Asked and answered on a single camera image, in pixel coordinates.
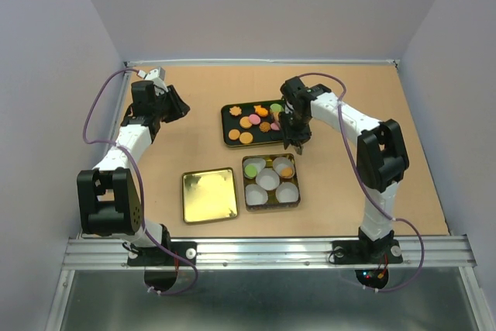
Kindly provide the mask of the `pink round cookie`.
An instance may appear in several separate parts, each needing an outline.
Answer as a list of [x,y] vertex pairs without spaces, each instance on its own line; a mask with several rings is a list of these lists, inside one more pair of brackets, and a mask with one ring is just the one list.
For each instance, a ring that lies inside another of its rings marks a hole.
[[251,115],[249,116],[249,121],[250,121],[250,123],[251,123],[252,125],[257,126],[257,125],[259,125],[259,124],[260,124],[261,119],[260,119],[260,117],[259,117],[257,114],[251,114]]

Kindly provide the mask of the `orange round cookie packed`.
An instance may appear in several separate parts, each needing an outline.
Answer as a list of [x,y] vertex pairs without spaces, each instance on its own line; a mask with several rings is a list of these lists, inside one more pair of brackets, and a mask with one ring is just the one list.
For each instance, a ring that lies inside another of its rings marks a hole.
[[294,175],[294,171],[291,167],[286,167],[280,171],[280,176],[282,178],[292,178]]

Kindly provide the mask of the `green round cookie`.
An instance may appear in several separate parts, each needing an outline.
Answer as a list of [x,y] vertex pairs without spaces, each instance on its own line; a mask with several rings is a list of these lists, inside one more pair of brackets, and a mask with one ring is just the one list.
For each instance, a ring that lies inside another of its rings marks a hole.
[[255,178],[257,176],[258,170],[257,167],[253,164],[248,164],[244,167],[244,174],[247,178]]

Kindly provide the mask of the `gold tin lid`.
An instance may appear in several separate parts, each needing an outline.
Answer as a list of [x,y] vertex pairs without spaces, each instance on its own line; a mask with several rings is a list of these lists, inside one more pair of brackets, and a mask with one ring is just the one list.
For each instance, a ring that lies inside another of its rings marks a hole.
[[236,180],[231,167],[192,171],[181,176],[183,221],[202,224],[238,216]]

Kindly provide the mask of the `metal tongs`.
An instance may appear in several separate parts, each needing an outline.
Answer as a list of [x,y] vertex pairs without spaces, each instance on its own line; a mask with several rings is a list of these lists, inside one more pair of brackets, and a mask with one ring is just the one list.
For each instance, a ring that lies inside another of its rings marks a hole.
[[305,124],[294,114],[286,112],[275,112],[273,118],[279,127],[284,149],[292,146],[298,155],[302,155]]

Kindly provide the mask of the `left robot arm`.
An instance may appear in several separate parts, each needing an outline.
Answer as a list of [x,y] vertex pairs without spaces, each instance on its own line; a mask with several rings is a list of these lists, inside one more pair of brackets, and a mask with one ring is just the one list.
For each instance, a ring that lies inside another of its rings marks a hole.
[[117,236],[128,250],[146,254],[155,264],[169,259],[182,262],[171,248],[167,228],[147,222],[144,216],[143,179],[138,161],[153,144],[161,123],[185,117],[190,108],[173,85],[160,79],[131,85],[132,102],[125,111],[115,140],[91,170],[77,175],[77,196],[82,231],[97,236]]

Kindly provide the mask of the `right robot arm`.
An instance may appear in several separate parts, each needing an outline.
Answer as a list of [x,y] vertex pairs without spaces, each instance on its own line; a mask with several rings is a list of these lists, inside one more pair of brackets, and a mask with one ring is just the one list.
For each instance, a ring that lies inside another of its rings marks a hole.
[[278,116],[283,144],[301,153],[312,135],[311,119],[341,134],[345,145],[353,144],[351,165],[365,194],[363,221],[356,240],[332,242],[331,261],[338,265],[375,264],[386,258],[402,261],[392,227],[394,200],[409,167],[400,125],[393,119],[380,121],[347,105],[322,84],[311,88],[300,78],[281,86],[284,112]]

